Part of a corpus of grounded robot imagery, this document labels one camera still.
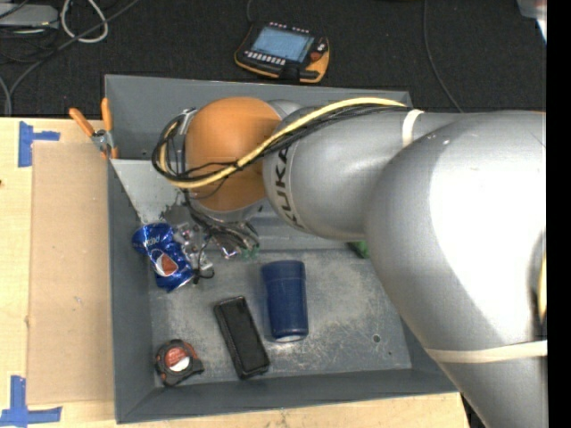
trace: white cable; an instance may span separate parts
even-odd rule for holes
[[[425,350],[438,363],[494,363],[518,358],[547,357],[547,340],[520,342],[486,350]]]
[[[94,10],[97,12],[97,14],[101,18],[101,20],[105,21],[105,15],[101,11],[101,8],[99,8],[97,3],[94,0],[87,0],[87,1],[89,2],[89,4],[91,4],[91,6],[93,6]],[[60,19],[62,21],[62,27],[63,27],[63,30],[65,31],[65,33],[67,33],[70,37],[74,38],[75,34],[69,29],[69,27],[65,21],[66,14],[67,14],[68,10],[70,9],[70,3],[71,3],[71,0],[65,0],[65,2],[63,3],[62,12],[60,12]],[[105,22],[103,25],[103,33],[99,37],[96,37],[96,38],[80,38],[80,39],[78,39],[78,41],[81,43],[99,43],[100,41],[102,41],[103,39],[105,39],[107,37],[108,33],[109,33],[109,25],[107,24],[107,22]]]
[[[402,147],[407,147],[414,141],[412,129],[414,128],[414,123],[417,121],[417,117],[423,112],[424,111],[421,110],[411,110],[404,118],[402,122]]]

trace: black phone case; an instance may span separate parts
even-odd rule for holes
[[[240,379],[268,371],[269,358],[243,296],[222,300],[214,315]]]

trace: blue tape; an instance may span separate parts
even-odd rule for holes
[[[28,424],[49,424],[59,422],[62,408],[28,410],[26,406],[26,379],[13,375],[10,378],[10,408],[3,409],[0,426],[27,428]]]
[[[18,145],[18,166],[30,167],[32,164],[32,143],[36,140],[59,141],[58,132],[43,131],[34,133],[34,128],[20,121],[20,141]]]

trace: tape measure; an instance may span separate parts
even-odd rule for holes
[[[180,339],[163,344],[157,351],[154,362],[162,383],[169,387],[204,371],[203,362],[193,346]]]

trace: black carpet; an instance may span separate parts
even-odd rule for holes
[[[96,0],[106,17],[133,1]],[[62,30],[14,38],[3,29],[10,115],[65,117],[74,106],[98,119],[109,73],[274,82],[234,62],[249,28],[248,1],[140,0],[96,44],[72,43]],[[61,8],[63,0],[30,2]],[[253,19],[327,35],[331,61],[320,86],[406,90],[425,111],[546,109],[546,43],[516,0],[252,0],[249,8]],[[67,21],[79,34],[100,20],[77,0]]]

